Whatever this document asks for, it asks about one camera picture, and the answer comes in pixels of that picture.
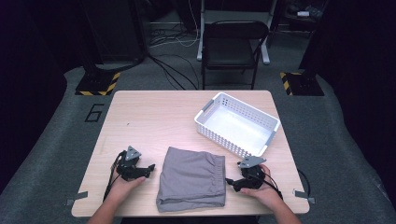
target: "chair leg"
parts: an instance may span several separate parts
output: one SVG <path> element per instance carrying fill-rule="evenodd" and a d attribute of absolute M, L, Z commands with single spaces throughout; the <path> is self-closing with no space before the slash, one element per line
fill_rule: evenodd
<path fill-rule="evenodd" d="M 254 89 L 254 84 L 256 83 L 256 74 L 257 74 L 257 67 L 259 65 L 259 59 L 260 59 L 260 51 L 258 51 L 257 55 L 256 55 L 256 65 L 254 66 L 254 70 L 253 70 L 253 78 L 251 80 L 251 90 Z"/>
<path fill-rule="evenodd" d="M 273 39 L 274 39 L 274 37 L 275 37 L 275 34 L 276 34 L 276 28 L 277 28 L 277 25 L 275 25 L 275 28 L 274 28 L 274 31 L 269 35 L 269 36 L 267 36 L 267 48 L 269 49 L 269 48 L 271 48 L 271 46 L 272 46 L 272 42 L 273 42 Z"/>
<path fill-rule="evenodd" d="M 201 66 L 202 90 L 205 89 L 205 67 Z"/>

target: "table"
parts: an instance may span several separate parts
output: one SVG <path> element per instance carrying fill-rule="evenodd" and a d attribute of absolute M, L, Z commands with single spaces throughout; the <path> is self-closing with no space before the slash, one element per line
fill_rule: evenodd
<path fill-rule="evenodd" d="M 79 192 L 88 197 L 76 200 L 72 214 L 90 217 L 100 206 L 110 176 L 110 166 L 117 155 L 128 146 L 142 156 L 138 167 L 155 163 L 151 176 L 137 189 L 116 213 L 118 217 L 176 217 L 264 215 L 271 211 L 257 200 L 237 193 L 227 185 L 226 204 L 219 208 L 199 208 L 181 212 L 159 213 L 155 199 L 160 174 L 168 147 L 193 151 L 209 151 L 224 155 L 226 176 L 240 179 L 237 162 L 242 159 L 220 147 L 196 131 L 194 117 L 218 91 L 117 91 L 108 109 L 103 128 L 93 150 Z M 269 91 L 225 91 L 247 104 L 279 118 Z M 285 203 L 296 214 L 308 212 L 306 199 L 297 198 L 293 190 L 304 191 L 286 135 L 282 126 L 271 145 L 262 155 L 273 179 L 282 191 Z"/>
<path fill-rule="evenodd" d="M 272 0 L 271 9 L 269 12 L 243 12 L 243 11 L 220 11 L 220 10 L 206 10 L 205 0 L 201 1 L 201 36 L 198 46 L 197 60 L 202 60 L 202 47 L 204 40 L 205 24 L 210 24 L 215 21 L 262 21 L 270 29 L 275 13 L 277 0 Z M 267 38 L 262 44 L 262 62 L 264 64 L 270 63 L 268 56 L 268 49 L 266 46 Z"/>

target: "white plastic basket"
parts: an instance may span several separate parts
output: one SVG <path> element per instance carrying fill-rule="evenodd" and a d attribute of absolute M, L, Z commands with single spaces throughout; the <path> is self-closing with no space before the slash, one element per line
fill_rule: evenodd
<path fill-rule="evenodd" d="M 197 132 L 241 158 L 260 157 L 280 121 L 232 96 L 219 92 L 195 116 Z"/>

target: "gray fabric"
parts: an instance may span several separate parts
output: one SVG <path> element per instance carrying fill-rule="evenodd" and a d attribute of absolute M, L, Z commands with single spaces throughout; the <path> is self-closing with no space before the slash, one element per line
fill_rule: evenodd
<path fill-rule="evenodd" d="M 225 158 L 169 147 L 157 195 L 159 212 L 225 204 Z"/>

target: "black curtain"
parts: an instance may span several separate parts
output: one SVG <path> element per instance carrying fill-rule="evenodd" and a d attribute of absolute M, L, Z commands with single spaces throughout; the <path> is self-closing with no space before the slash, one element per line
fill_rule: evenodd
<path fill-rule="evenodd" d="M 396 204 L 396 14 L 391 1 L 330 0 L 301 68 L 334 89 L 351 136 Z"/>
<path fill-rule="evenodd" d="M 83 31 L 81 35 L 92 57 L 97 59 L 78 0 L 0 3 L 0 191 L 34 147 L 63 99 L 64 73 L 81 66 L 64 31 L 63 7 L 79 19 L 76 25 Z"/>

